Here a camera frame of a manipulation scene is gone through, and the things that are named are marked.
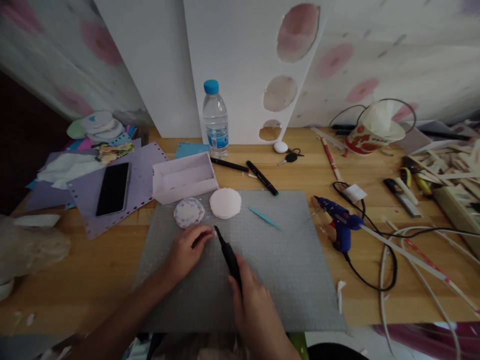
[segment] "blue hot glue gun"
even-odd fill
[[[336,230],[336,240],[333,242],[333,247],[341,253],[347,253],[352,242],[350,230],[359,230],[364,221],[357,215],[350,215],[346,208],[336,202],[318,196],[315,196],[315,199],[333,219],[330,224]]]

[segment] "blue bottle cap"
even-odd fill
[[[203,88],[208,95],[214,95],[219,92],[219,82],[217,80],[207,80],[203,83]]]

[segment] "power strip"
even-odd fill
[[[433,190],[433,197],[457,229],[480,234],[480,213],[475,211],[470,203],[478,201],[462,188],[443,186]],[[470,249],[480,259],[480,239],[462,235]]]

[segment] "hand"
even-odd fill
[[[214,237],[212,228],[208,225],[192,225],[173,240],[170,254],[158,270],[161,277],[167,280],[172,286],[182,281],[190,271],[197,265],[202,257],[207,242]]]
[[[255,359],[299,359],[300,356],[285,334],[270,292],[252,274],[245,259],[236,255],[242,284],[228,276],[233,292],[233,311],[240,336]]]

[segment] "black phone screen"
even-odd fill
[[[129,162],[109,166],[105,169],[96,206],[96,216],[118,213],[125,209],[129,180]]]

